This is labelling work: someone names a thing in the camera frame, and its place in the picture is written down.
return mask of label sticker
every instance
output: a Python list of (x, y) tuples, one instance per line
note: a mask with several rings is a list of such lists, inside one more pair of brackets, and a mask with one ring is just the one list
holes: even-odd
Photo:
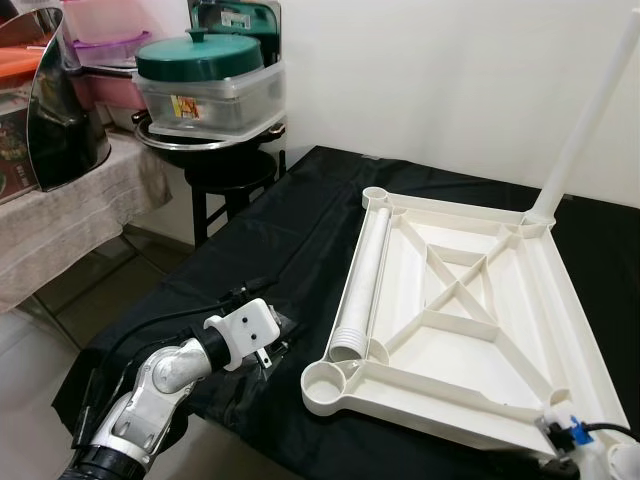
[(200, 118), (195, 98), (171, 95), (171, 103), (173, 104), (173, 112), (176, 114), (176, 117), (193, 119)]
[(225, 27), (251, 30), (251, 15), (235, 12), (220, 12), (220, 22)]

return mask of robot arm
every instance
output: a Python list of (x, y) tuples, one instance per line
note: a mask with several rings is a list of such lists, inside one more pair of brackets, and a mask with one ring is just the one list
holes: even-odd
[(60, 480), (138, 480), (160, 452), (178, 405), (198, 380), (222, 368), (238, 368), (280, 336), (277, 318), (255, 299), (224, 318), (214, 315), (180, 346), (154, 352), (140, 366), (133, 390), (115, 402), (90, 447), (82, 449)]

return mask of black cloth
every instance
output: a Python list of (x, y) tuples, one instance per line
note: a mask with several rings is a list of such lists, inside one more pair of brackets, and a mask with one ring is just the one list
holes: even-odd
[[(143, 320), (214, 303), (243, 280), (279, 277), (263, 298), (306, 329), (267, 383), (257, 368), (216, 374), (188, 400), (196, 414), (237, 432), (263, 454), (311, 479), (537, 478), (535, 466), (358, 413), (327, 418), (302, 404), (300, 374), (326, 346), (364, 210), (362, 190), (524, 211), (535, 189), (397, 160), (316, 147), (216, 233), (122, 320), (92, 340), (54, 406), (72, 428), (87, 375), (105, 351)], [(640, 212), (574, 198), (557, 212), (553, 236), (597, 337), (632, 427), (638, 428)], [(118, 372), (145, 342), (206, 316), (173, 320), (127, 341), (109, 364)], [(215, 478), (203, 472), (202, 478)]]

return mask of white tube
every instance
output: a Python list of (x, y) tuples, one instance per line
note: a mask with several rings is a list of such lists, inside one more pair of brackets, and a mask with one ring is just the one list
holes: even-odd
[(631, 19), (620, 40), (613, 60), (609, 64), (602, 83), (585, 106), (577, 125), (567, 139), (560, 156), (547, 178), (535, 205), (529, 210), (525, 218), (533, 223), (553, 223), (553, 216), (564, 195), (565, 186), (576, 159), (584, 150), (593, 132), (600, 123), (602, 115), (609, 104), (611, 95), (615, 91), (629, 59), (638, 43), (640, 36), (640, 9), (631, 12)]
[(334, 362), (360, 359), (366, 353), (371, 301), (390, 215), (388, 208), (381, 208), (375, 216), (372, 215), (372, 227), (365, 230), (363, 248), (354, 264), (353, 278), (345, 297), (340, 324), (329, 346), (329, 356)]

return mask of green pot lid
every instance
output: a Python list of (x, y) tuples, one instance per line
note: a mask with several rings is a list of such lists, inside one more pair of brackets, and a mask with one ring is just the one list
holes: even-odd
[(145, 45), (136, 54), (138, 74), (162, 82), (224, 80), (263, 66), (260, 42), (242, 35), (206, 35), (187, 30), (191, 38), (171, 38)]

